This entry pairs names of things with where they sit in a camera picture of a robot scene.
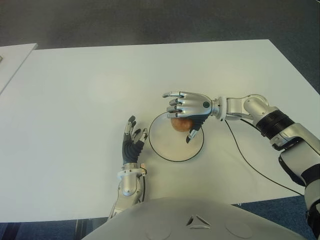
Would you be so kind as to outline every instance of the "blue carpet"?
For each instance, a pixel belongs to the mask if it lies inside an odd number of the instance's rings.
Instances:
[[[304,196],[242,203],[235,206],[284,226],[308,240],[316,239],[306,222],[307,208]]]

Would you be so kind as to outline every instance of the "robotic hand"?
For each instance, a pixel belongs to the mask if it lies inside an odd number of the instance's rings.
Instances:
[[[295,183],[305,186],[307,222],[320,238],[320,140],[317,137],[277,107],[269,106],[267,99],[258,94],[211,100],[203,94],[171,91],[163,97],[176,97],[169,102],[168,118],[193,120],[187,143],[209,115],[220,121],[252,120],[253,126],[270,140],[274,149],[284,150],[278,160],[285,172]]]
[[[135,116],[131,116],[125,125],[122,143],[123,166],[122,171],[117,174],[121,182],[118,187],[118,198],[112,207],[108,220],[117,213],[137,204],[142,193],[145,192],[145,184],[142,187],[140,177],[142,176],[144,180],[147,171],[143,164],[138,167],[138,157],[148,137],[148,129],[144,128],[141,137],[137,139],[141,129],[133,132],[136,125],[135,119]]]
[[[166,108],[168,118],[189,118],[193,121],[189,135],[186,137],[186,142],[189,143],[212,113],[212,100],[206,95],[185,91],[170,91],[162,97],[176,97]]]

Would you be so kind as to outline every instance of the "table surface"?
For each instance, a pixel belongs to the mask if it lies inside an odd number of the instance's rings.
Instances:
[[[0,94],[37,44],[0,46]]]
[[[320,96],[268,40],[34,50],[0,97],[0,222],[109,215],[127,119],[149,127],[167,91],[264,95],[320,137]],[[279,152],[249,125],[230,122],[246,159],[303,193],[278,164]],[[294,196],[253,171],[224,122],[203,125],[201,152],[186,162],[140,155],[146,199],[202,198],[228,204]]]

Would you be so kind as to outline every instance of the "floor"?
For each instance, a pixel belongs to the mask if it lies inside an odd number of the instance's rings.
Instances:
[[[316,0],[0,0],[0,46],[270,39],[320,93],[319,12]],[[314,239],[305,222],[303,197],[238,207]],[[6,226],[0,223],[0,238]],[[75,226],[74,220],[22,223],[16,239],[71,240]]]

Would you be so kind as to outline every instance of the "wire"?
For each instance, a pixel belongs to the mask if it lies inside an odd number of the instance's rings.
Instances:
[[[246,120],[244,120],[244,119],[240,119],[242,122],[244,122],[244,123],[246,123],[246,124],[249,124],[251,127],[253,127],[254,129],[257,129],[256,127],[255,127],[255,125],[253,125],[252,123],[250,123],[250,122],[248,122],[248,121],[246,121]]]
[[[228,126],[228,128],[229,128],[229,130],[230,130],[230,132],[231,132],[231,134],[232,134],[232,137],[233,137],[233,139],[234,139],[234,142],[235,142],[235,144],[236,144],[236,147],[238,148],[239,153],[241,154],[243,160],[244,160],[253,170],[255,170],[258,174],[260,174],[261,176],[265,177],[265,178],[268,179],[269,181],[271,181],[271,182],[273,182],[273,183],[275,183],[275,184],[277,184],[277,185],[279,185],[279,186],[281,186],[281,187],[283,187],[283,188],[285,188],[285,189],[288,189],[288,190],[290,190],[290,191],[292,191],[292,192],[294,192],[294,193],[296,193],[296,194],[298,194],[298,195],[300,195],[300,196],[303,196],[303,194],[301,194],[300,192],[297,192],[297,191],[295,191],[295,190],[293,190],[293,189],[291,189],[291,188],[289,188],[289,187],[286,187],[286,186],[284,186],[284,185],[282,185],[282,184],[280,184],[280,183],[278,183],[278,182],[276,182],[276,181],[273,181],[272,179],[270,179],[269,177],[263,175],[261,172],[259,172],[257,169],[255,169],[255,168],[247,161],[247,159],[245,158],[245,156],[242,154],[242,152],[241,152],[241,150],[240,150],[240,148],[239,148],[238,142],[237,142],[237,140],[236,140],[236,137],[235,137],[234,133],[232,132],[231,127],[229,126],[228,122],[227,122],[226,120],[224,120],[224,121],[225,121],[225,123],[227,124],[227,126]]]
[[[145,201],[145,194],[146,194],[146,177],[142,176],[142,180],[143,180],[143,193],[142,193],[141,202],[144,202]]]

